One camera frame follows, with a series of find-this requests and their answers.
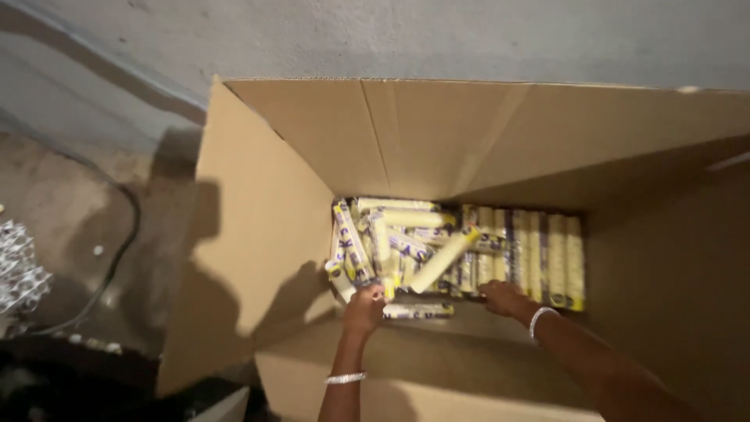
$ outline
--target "open cardboard box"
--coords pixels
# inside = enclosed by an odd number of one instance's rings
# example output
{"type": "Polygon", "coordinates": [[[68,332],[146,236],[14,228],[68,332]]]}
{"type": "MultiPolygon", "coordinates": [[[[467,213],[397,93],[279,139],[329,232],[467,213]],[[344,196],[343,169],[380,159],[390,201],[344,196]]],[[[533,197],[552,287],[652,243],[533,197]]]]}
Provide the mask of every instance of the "open cardboard box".
{"type": "MultiPolygon", "coordinates": [[[[748,133],[746,92],[215,77],[158,390],[254,357],[271,408],[313,420],[340,333],[331,202],[382,195],[583,213],[576,319],[701,410],[747,418],[748,133]]],[[[599,419],[476,303],[386,324],[364,358],[365,420],[599,419]]]]}

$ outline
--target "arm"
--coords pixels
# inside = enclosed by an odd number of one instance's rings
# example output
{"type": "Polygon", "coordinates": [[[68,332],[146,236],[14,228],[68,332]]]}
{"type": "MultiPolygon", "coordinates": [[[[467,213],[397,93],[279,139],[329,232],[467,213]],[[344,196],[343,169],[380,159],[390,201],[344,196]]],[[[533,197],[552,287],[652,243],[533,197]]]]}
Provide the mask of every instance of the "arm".
{"type": "MultiPolygon", "coordinates": [[[[487,309],[510,316],[526,328],[541,308],[510,283],[480,286],[487,309]]],[[[554,312],[536,321],[534,337],[583,388],[608,422],[698,421],[698,414],[675,397],[648,369],[554,312]]]]}
{"type": "MultiPolygon", "coordinates": [[[[362,372],[362,353],[370,335],[383,319],[383,287],[372,285],[352,296],[343,314],[331,376],[362,372]]],[[[318,422],[359,422],[359,382],[330,384],[325,389],[318,422]]]]}

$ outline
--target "stacked packages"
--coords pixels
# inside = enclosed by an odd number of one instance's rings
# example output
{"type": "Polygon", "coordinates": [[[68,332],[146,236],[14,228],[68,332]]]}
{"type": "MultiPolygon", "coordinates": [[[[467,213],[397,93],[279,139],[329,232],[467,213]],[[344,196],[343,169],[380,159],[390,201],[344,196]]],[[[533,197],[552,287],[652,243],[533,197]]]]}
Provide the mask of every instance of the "stacked packages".
{"type": "MultiPolygon", "coordinates": [[[[584,251],[577,217],[419,200],[361,197],[334,203],[331,281],[348,302],[373,283],[396,293],[479,297],[492,279],[513,282],[540,303],[584,309],[584,251]]],[[[390,303],[386,318],[439,318],[450,303],[390,303]]]]}

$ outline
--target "hand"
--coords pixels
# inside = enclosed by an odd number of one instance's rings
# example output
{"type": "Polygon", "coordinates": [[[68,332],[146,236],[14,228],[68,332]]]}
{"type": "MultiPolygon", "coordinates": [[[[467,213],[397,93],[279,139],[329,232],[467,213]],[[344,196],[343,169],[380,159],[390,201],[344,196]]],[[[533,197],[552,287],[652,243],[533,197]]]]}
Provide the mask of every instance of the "hand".
{"type": "Polygon", "coordinates": [[[381,285],[369,285],[359,289],[343,311],[343,331],[368,338],[383,319],[386,300],[381,285]]]}
{"type": "Polygon", "coordinates": [[[492,280],[478,289],[487,297],[487,310],[500,316],[513,316],[519,305],[528,300],[518,286],[510,282],[492,280]]]}

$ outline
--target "gray wall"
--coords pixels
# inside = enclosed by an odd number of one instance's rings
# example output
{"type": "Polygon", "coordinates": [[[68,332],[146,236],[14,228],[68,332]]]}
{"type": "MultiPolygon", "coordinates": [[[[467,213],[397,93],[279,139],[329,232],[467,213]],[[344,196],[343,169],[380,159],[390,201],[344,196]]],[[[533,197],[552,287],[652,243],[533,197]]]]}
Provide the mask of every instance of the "gray wall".
{"type": "Polygon", "coordinates": [[[213,73],[750,89],[743,0],[2,1],[199,107],[213,73]]]}

